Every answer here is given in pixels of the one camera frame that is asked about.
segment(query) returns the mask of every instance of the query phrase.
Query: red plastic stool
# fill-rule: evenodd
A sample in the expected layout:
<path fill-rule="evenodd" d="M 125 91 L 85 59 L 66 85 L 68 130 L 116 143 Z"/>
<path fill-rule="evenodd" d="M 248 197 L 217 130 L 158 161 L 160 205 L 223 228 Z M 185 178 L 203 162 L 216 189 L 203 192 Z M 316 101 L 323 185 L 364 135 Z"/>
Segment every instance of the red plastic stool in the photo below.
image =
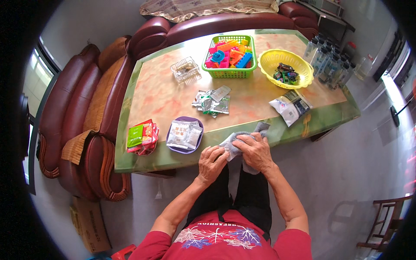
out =
<path fill-rule="evenodd" d="M 117 253 L 114 253 L 111 256 L 111 259 L 112 260 L 126 260 L 124 256 L 127 255 L 128 253 L 132 253 L 134 250 L 136 250 L 136 246 L 131 244 L 128 247 L 121 249 Z"/>

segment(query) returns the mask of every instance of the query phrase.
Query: concrete floor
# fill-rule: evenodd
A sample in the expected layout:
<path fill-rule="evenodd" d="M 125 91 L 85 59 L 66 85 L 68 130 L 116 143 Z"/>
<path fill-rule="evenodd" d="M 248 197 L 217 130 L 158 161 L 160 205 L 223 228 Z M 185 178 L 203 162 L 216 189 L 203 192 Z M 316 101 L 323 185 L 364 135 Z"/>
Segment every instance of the concrete floor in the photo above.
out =
<path fill-rule="evenodd" d="M 353 77 L 349 89 L 361 107 L 377 87 Z M 382 94 L 362 116 L 348 122 L 322 140 L 309 139 L 272 148 L 273 160 L 298 194 L 309 217 L 314 259 L 364 259 L 368 251 L 357 249 L 365 241 L 375 217 L 373 200 L 398 198 L 411 191 L 404 184 L 414 179 L 414 165 L 408 168 L 412 154 L 413 122 L 408 110 L 400 114 L 396 128 L 389 108 L 404 103 L 391 93 Z M 230 192 L 235 196 L 241 160 L 230 167 Z M 178 170 L 173 179 L 158 179 L 134 174 L 132 195 L 113 203 L 102 201 L 109 239 L 116 252 L 132 243 L 139 244 L 156 217 L 196 177 L 198 167 Z M 71 195 L 58 180 L 45 178 L 35 162 L 38 213 L 51 237 L 68 259 L 86 259 L 90 253 L 72 226 L 69 205 Z M 284 230 L 273 193 L 270 193 L 273 225 L 272 242 Z"/>

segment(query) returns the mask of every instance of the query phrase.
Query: yellow plastic colander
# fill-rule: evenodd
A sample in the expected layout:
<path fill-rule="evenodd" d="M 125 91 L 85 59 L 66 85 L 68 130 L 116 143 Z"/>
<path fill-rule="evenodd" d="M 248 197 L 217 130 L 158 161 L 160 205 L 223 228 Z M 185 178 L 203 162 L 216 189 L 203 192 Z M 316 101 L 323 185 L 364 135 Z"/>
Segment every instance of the yellow plastic colander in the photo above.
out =
<path fill-rule="evenodd" d="M 312 66 L 293 52 L 280 49 L 266 50 L 260 54 L 257 61 L 261 72 L 266 75 L 267 79 L 281 88 L 300 89 L 312 83 Z M 296 85 L 285 84 L 273 78 L 273 74 L 276 73 L 275 69 L 279 66 L 280 62 L 291 66 L 299 74 Z"/>

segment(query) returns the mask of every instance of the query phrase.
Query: marble tabletop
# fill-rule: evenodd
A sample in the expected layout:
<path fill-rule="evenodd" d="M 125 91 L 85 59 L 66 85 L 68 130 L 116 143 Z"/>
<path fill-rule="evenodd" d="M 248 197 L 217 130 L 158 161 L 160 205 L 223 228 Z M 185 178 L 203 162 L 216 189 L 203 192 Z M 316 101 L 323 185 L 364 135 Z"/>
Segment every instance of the marble tabletop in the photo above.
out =
<path fill-rule="evenodd" d="M 268 81 L 259 68 L 247 79 L 213 79 L 208 72 L 201 69 L 198 80 L 178 84 L 170 66 L 188 56 L 200 66 L 211 39 L 216 35 L 253 36 L 257 57 L 268 49 L 286 49 L 302 56 L 308 42 L 295 30 L 234 31 L 192 39 L 138 60 L 120 113 L 115 172 L 147 172 L 196 164 L 205 147 L 221 143 L 233 132 L 252 131 L 258 121 L 271 124 L 268 139 L 272 147 L 324 132 L 360 116 L 360 110 L 347 87 L 329 90 L 314 79 L 307 88 L 299 90 L 313 109 L 288 128 L 279 114 L 268 104 L 288 90 Z M 229 93 L 230 114 L 219 114 L 217 118 L 213 118 L 191 106 L 199 89 L 217 89 L 222 85 L 232 89 Z M 180 154 L 166 146 L 166 134 L 170 123 L 179 116 L 195 117 L 204 124 L 205 132 L 201 145 L 191 154 Z M 150 118 L 160 128 L 156 150 L 148 156 L 127 153 L 128 129 Z"/>

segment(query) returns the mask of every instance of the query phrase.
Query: hand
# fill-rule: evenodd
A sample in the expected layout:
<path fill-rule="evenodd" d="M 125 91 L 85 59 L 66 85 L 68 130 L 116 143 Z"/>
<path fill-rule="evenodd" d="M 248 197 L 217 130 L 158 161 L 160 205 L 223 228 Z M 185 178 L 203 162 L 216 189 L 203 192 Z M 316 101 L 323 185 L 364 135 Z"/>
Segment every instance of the hand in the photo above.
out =
<path fill-rule="evenodd" d="M 236 140 L 233 145 L 243 151 L 243 158 L 249 166 L 264 174 L 275 165 L 270 155 L 267 137 L 262 138 L 260 133 L 251 133 L 250 135 L 254 136 L 255 140 L 241 134 L 237 136 L 237 139 L 245 143 Z"/>
<path fill-rule="evenodd" d="M 199 175 L 197 178 L 202 181 L 203 184 L 207 185 L 207 187 L 217 179 L 218 175 L 220 175 L 220 172 L 227 164 L 227 157 L 230 153 L 224 151 L 224 147 L 219 147 L 217 145 L 214 147 L 208 146 L 201 153 L 198 162 Z"/>

